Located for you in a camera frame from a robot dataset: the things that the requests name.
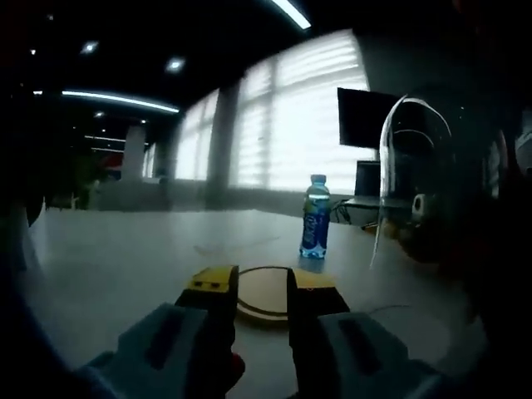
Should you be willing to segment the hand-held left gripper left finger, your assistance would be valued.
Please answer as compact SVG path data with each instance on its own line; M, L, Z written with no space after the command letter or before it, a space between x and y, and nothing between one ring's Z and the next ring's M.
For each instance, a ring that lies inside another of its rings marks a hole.
M234 352L239 267L196 273L174 303L123 332L82 369L99 398L224 398L245 372Z

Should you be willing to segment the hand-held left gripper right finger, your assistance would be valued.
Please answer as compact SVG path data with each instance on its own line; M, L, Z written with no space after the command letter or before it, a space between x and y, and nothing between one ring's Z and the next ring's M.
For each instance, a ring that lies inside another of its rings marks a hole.
M449 378L411 359L406 345L352 312L323 275L287 272L289 345L300 398L449 398Z

